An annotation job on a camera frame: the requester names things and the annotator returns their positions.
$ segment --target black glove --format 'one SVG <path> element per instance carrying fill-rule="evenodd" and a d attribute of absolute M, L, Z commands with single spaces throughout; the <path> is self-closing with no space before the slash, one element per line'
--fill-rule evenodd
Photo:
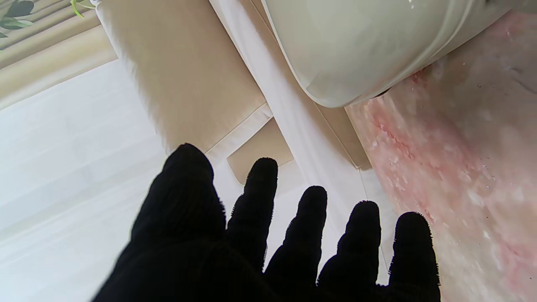
<path fill-rule="evenodd" d="M 396 226 L 388 286 L 375 284 L 380 218 L 374 202 L 351 213 L 337 255 L 322 269 L 326 192 L 308 188 L 281 247 L 262 273 L 278 166 L 260 159 L 226 230 L 213 170 L 194 146 L 166 160 L 136 218 L 131 239 L 94 301 L 440 301 L 429 226 L 417 213 Z"/>

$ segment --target floor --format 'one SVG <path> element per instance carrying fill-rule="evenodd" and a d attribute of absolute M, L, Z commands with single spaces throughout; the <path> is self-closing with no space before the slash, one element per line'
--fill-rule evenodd
<path fill-rule="evenodd" d="M 537 297 L 537 15 L 510 12 L 347 107 L 397 213 L 429 220 L 444 301 Z"/>

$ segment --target marble tile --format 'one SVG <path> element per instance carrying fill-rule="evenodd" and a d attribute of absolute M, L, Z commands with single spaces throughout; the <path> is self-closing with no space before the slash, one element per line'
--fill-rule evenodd
<path fill-rule="evenodd" d="M 346 108 L 395 212 L 428 219 L 444 301 L 537 297 L 536 46 L 510 12 Z"/>

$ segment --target gloved hand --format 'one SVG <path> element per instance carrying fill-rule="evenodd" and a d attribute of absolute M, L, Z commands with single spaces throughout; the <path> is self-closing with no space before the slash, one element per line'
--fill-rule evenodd
<path fill-rule="evenodd" d="M 381 232 L 374 202 L 354 207 L 316 283 L 327 200 L 320 186 L 304 192 L 263 273 L 277 174 L 272 159 L 253 165 L 226 229 L 211 164 L 194 146 L 180 146 L 153 181 L 94 301 L 440 301 L 429 226 L 417 213 L 399 218 L 389 285 L 375 284 Z"/>

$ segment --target green leaf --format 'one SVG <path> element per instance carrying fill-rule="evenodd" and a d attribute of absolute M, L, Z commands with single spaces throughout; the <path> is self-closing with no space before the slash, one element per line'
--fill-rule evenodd
<path fill-rule="evenodd" d="M 2 28 L 5 28 L 7 30 L 19 30 L 24 27 L 28 27 L 32 25 L 33 23 L 26 20 L 16 20 L 9 17 L 4 17 L 2 20 L 0 20 L 0 26 Z"/>
<path fill-rule="evenodd" d="M 76 8 L 76 3 L 75 3 L 75 0 L 71 0 L 71 6 L 72 6 L 72 9 L 75 11 L 75 14 L 79 17 L 82 17 L 84 18 L 84 16 L 78 11 L 78 9 Z"/>
<path fill-rule="evenodd" d="M 87 8 L 90 10 L 95 9 L 95 5 L 91 4 L 90 0 L 76 0 L 77 5 L 82 6 L 83 8 Z"/>
<path fill-rule="evenodd" d="M 11 4 L 5 17 L 22 17 L 27 16 L 33 10 L 34 4 L 32 1 L 15 1 Z"/>

